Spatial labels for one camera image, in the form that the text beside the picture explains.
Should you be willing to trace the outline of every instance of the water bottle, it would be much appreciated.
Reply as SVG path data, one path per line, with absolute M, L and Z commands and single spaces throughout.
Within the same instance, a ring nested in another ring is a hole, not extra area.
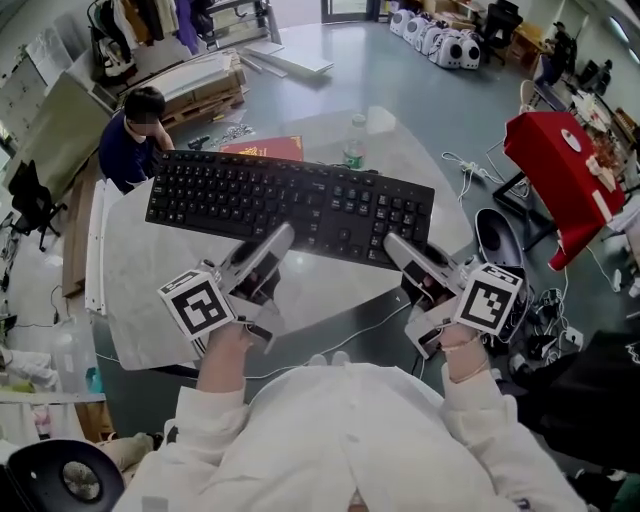
M 356 114 L 351 119 L 351 126 L 343 149 L 343 162 L 351 169 L 361 169 L 364 165 L 366 125 L 367 118 L 362 114 Z

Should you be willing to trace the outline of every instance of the red tablecloth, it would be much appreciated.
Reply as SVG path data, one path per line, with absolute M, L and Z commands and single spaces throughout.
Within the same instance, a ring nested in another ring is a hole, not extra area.
M 578 139 L 580 152 L 565 141 L 562 129 Z M 527 112 L 512 119 L 504 153 L 527 175 L 558 227 L 562 248 L 549 266 L 562 270 L 622 208 L 624 193 L 617 184 L 609 192 L 589 172 L 591 139 L 568 112 Z

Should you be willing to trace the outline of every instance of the black hair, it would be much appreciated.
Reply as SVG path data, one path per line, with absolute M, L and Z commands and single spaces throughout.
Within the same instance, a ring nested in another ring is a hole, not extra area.
M 124 115 L 132 123 L 151 124 L 159 121 L 166 102 L 155 87 L 140 87 L 129 93 L 124 102 Z

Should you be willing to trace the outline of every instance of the black keyboard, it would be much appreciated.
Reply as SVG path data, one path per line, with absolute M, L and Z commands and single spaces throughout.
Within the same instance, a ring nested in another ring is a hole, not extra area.
M 434 190 L 342 167 L 276 158 L 168 151 L 156 166 L 146 220 L 260 242 L 283 222 L 293 249 L 396 269 L 382 247 L 395 232 L 424 250 Z

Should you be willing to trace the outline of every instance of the white shirt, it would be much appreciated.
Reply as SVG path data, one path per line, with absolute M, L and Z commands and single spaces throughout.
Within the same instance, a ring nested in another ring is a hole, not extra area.
M 304 367 L 244 392 L 183 388 L 175 443 L 148 454 L 116 506 L 170 511 L 585 511 L 489 372 L 446 400 L 398 368 Z

